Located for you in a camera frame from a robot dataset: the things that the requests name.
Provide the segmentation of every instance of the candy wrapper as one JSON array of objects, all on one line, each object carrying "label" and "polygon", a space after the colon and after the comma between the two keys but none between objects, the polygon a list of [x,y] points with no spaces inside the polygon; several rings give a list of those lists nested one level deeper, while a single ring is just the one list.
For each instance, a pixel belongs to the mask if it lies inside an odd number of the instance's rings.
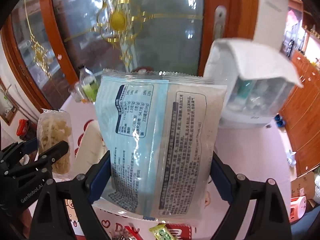
[{"label": "candy wrapper", "polygon": [[165,224],[150,228],[149,231],[152,232],[158,240],[175,240],[169,230],[165,227]]},{"label": "candy wrapper", "polygon": [[70,115],[64,111],[43,109],[37,126],[39,155],[61,141],[69,144],[68,152],[52,164],[54,178],[71,179],[75,161]]},{"label": "candy wrapper", "polygon": [[123,231],[112,237],[112,240],[143,240],[138,233],[133,231],[129,226],[125,226]]}]

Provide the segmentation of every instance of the wooden cabinet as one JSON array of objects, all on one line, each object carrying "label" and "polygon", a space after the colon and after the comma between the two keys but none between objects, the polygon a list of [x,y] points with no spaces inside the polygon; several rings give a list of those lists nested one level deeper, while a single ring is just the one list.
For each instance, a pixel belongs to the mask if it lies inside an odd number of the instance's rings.
[{"label": "wooden cabinet", "polygon": [[320,164],[320,74],[297,51],[292,63],[304,87],[292,90],[280,114],[286,121],[292,150],[297,152],[299,176]]}]

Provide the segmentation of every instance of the screw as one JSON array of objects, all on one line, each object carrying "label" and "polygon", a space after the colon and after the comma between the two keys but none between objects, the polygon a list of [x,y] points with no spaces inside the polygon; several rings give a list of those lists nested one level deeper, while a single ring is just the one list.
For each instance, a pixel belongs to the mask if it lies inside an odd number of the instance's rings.
[{"label": "screw", "polygon": [[81,174],[78,174],[76,178],[77,180],[83,180],[85,178],[85,175],[81,173]]},{"label": "screw", "polygon": [[47,185],[51,185],[53,183],[53,179],[48,179],[47,180]]},{"label": "screw", "polygon": [[275,185],[276,184],[276,181],[274,179],[268,179],[268,183],[270,185]]},{"label": "screw", "polygon": [[245,176],[243,174],[237,174],[237,179],[245,180]]}]

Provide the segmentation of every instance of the nutrition facts table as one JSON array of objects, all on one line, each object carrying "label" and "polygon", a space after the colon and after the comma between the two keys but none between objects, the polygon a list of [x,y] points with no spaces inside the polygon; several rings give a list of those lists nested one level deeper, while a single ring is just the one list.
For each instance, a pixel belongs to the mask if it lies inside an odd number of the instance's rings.
[{"label": "nutrition facts table", "polygon": [[121,85],[116,96],[116,133],[144,138],[147,132],[153,85]]}]

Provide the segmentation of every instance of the plastic stool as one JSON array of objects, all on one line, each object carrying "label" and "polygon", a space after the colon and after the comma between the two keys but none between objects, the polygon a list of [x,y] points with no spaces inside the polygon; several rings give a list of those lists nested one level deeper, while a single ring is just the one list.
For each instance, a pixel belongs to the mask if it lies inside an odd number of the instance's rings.
[{"label": "plastic stool", "polygon": [[307,199],[306,196],[291,198],[290,223],[299,220],[306,212]]}]

